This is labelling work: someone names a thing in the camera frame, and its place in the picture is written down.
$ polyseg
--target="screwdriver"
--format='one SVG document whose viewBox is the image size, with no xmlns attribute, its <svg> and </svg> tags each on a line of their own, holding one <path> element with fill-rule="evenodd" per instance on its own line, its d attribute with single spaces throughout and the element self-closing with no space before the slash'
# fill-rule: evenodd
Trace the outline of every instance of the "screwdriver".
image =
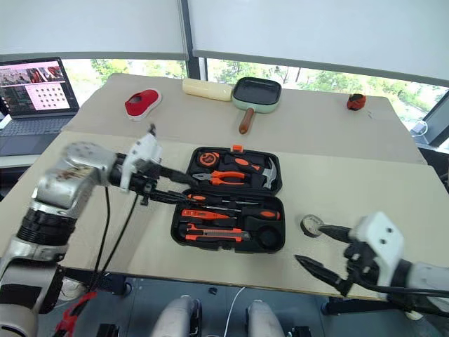
<svg viewBox="0 0 449 337">
<path fill-rule="evenodd" d="M 200 218 L 203 220 L 228 219 L 228 218 L 236 219 L 235 216 L 231 217 L 220 213 L 198 211 L 197 209 L 183 209 L 181 212 L 181 216 L 190 216 L 191 218 Z"/>
<path fill-rule="evenodd" d="M 211 196 L 205 196 L 200 194 L 189 194 L 187 197 L 190 199 L 193 199 L 194 201 L 197 201 L 198 203 L 204 203 L 204 204 L 222 204 L 224 202 L 235 202 L 236 204 L 245 204 L 245 205 L 257 205 L 258 202 L 248 202 L 248 201 L 231 201 L 231 200 L 224 200 L 220 197 L 211 197 Z"/>
<path fill-rule="evenodd" d="M 217 209 L 221 211 L 233 211 L 241 213 L 241 216 L 254 216 L 259 219 L 264 220 L 279 220 L 281 214 L 271 209 L 259 209 L 252 207 L 243 207 L 242 209 L 226 209 L 225 207 L 215 207 L 215 206 L 202 206 L 205 209 Z"/>
</svg>

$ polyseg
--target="desk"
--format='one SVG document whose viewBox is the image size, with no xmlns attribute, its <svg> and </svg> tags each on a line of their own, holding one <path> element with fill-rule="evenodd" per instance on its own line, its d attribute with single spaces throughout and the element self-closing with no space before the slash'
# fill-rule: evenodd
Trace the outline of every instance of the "desk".
<svg viewBox="0 0 449 337">
<path fill-rule="evenodd" d="M 37 159 L 18 184 L 0 203 L 2 235 L 0 249 L 17 232 L 32 193 L 42 173 L 59 158 L 67 144 L 91 141 L 117 152 L 127 152 L 134 138 L 102 136 L 65 131 Z M 194 148 L 203 144 L 162 140 L 163 164 L 185 170 Z M 367 159 L 314 156 L 275 152 L 281 163 L 283 188 L 277 197 L 286 212 L 286 244 L 275 254 L 239 254 L 233 251 L 204 251 L 176 244 L 170 236 L 174 206 L 152 202 L 136 207 L 110 271 L 219 284 L 238 284 L 271 289 L 325 293 L 336 291 L 314 279 L 293 258 L 310 256 L 326 267 L 345 273 L 343 251 L 346 244 L 328 237 L 312 239 L 297 228 L 295 219 L 307 213 L 327 223 L 353 227 L 360 217 L 384 211 L 406 238 L 404 258 L 447 265 L 449 237 L 449 195 L 432 167 Z M 187 188 L 161 179 L 161 190 Z M 123 194 L 112 187 L 112 221 L 105 248 L 109 253 L 126 218 L 133 193 Z M 76 224 L 70 248 L 62 264 L 93 268 L 101 239 L 106 211 L 104 192 L 97 188 Z M 355 286 L 350 293 L 359 298 L 375 294 Z"/>
<path fill-rule="evenodd" d="M 144 121 L 131 121 L 124 103 L 147 88 L 162 92 L 161 104 Z M 283 89 L 276 110 L 257 114 L 252 129 L 241 135 L 245 112 L 231 102 L 186 95 L 179 79 L 113 74 L 65 130 L 136 137 L 154 122 L 161 140 L 426 164 L 386 98 L 370 96 L 358 112 L 346 108 L 347 99 L 346 94 Z"/>
</svg>

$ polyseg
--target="white cable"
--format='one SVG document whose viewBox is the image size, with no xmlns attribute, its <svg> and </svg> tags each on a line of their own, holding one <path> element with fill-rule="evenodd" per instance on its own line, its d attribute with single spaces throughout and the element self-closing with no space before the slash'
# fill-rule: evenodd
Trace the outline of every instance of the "white cable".
<svg viewBox="0 0 449 337">
<path fill-rule="evenodd" d="M 227 315 L 227 321 L 226 321 L 226 327 L 224 328 L 224 335 L 223 337 L 226 337 L 227 334 L 227 327 L 229 326 L 229 318 L 231 318 L 231 312 L 232 312 L 232 308 L 234 307 L 234 303 L 237 299 L 237 297 L 240 295 L 240 293 L 245 289 L 245 287 L 241 288 L 236 295 L 234 296 L 234 299 L 232 300 L 232 304 L 231 304 L 231 308 L 229 309 L 229 314 Z"/>
<path fill-rule="evenodd" d="M 426 130 L 424 132 L 420 133 L 419 135 L 412 135 L 412 137 L 421 137 L 421 136 L 425 135 L 427 133 L 427 131 L 429 130 L 429 125 L 427 124 L 426 121 L 423 121 L 421 119 L 417 119 L 417 121 L 423 123 Z"/>
<path fill-rule="evenodd" d="M 64 307 L 64 306 L 67 305 L 67 304 L 72 304 L 74 300 L 78 300 L 78 299 L 79 299 L 79 297 L 74 298 L 73 300 L 69 300 L 69 301 L 67 301 L 66 303 L 56 305 L 56 306 L 53 308 L 53 310 L 54 310 L 54 309 L 61 308 L 61 307 Z"/>
</svg>

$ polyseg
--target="orange screwdriver handle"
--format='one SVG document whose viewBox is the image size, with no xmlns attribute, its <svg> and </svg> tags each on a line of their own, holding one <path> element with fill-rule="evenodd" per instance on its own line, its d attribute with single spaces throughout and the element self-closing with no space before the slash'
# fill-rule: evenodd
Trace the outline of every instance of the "orange screwdriver handle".
<svg viewBox="0 0 449 337">
<path fill-rule="evenodd" d="M 221 204 L 223 201 L 220 197 L 205 196 L 200 194 L 189 194 L 187 197 L 199 204 Z"/>
<path fill-rule="evenodd" d="M 271 209 L 257 209 L 251 207 L 243 208 L 241 210 L 241 216 L 254 216 L 256 218 L 265 220 L 281 219 L 281 214 L 278 211 L 273 211 Z"/>
</svg>

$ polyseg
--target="gray metal frame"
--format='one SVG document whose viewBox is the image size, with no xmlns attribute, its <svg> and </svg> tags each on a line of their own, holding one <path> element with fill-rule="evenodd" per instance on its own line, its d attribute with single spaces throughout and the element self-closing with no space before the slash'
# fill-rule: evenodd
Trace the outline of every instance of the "gray metal frame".
<svg viewBox="0 0 449 337">
<path fill-rule="evenodd" d="M 86 51 L 86 52 L 63 52 L 63 53 L 25 53 L 25 54 L 3 54 L 0 62 L 12 60 L 26 60 L 32 58 L 51 58 L 58 56 L 62 59 L 79 58 L 122 58 L 130 60 L 186 60 L 184 53 L 135 53 L 125 51 Z"/>
<path fill-rule="evenodd" d="M 417 143 L 438 147 L 449 138 L 449 91 L 430 110 L 424 118 L 429 129 L 420 137 L 415 137 Z"/>
<path fill-rule="evenodd" d="M 335 65 L 332 63 L 312 62 L 303 60 L 291 60 L 288 58 L 270 58 L 266 56 L 254 56 L 235 53 L 221 53 L 216 51 L 193 50 L 193 55 L 199 58 L 217 58 L 220 60 L 233 60 L 241 62 L 264 63 L 266 65 L 286 65 L 290 67 L 309 68 L 317 70 L 328 70 L 331 72 L 348 72 L 351 74 L 360 74 L 376 77 L 385 77 L 388 79 L 402 79 L 404 81 L 414 81 L 424 84 L 433 84 L 435 86 L 449 87 L 449 80 L 435 79 L 432 77 L 419 76 L 413 74 L 404 74 L 402 72 L 390 72 L 387 70 L 370 69 L 363 67 L 352 67 L 350 65 Z"/>
<path fill-rule="evenodd" d="M 193 54 L 192 28 L 190 27 L 189 3 L 188 0 L 180 0 L 180 11 L 182 16 L 182 26 L 187 50 L 187 77 L 191 79 L 201 79 L 199 59 Z"/>
</svg>

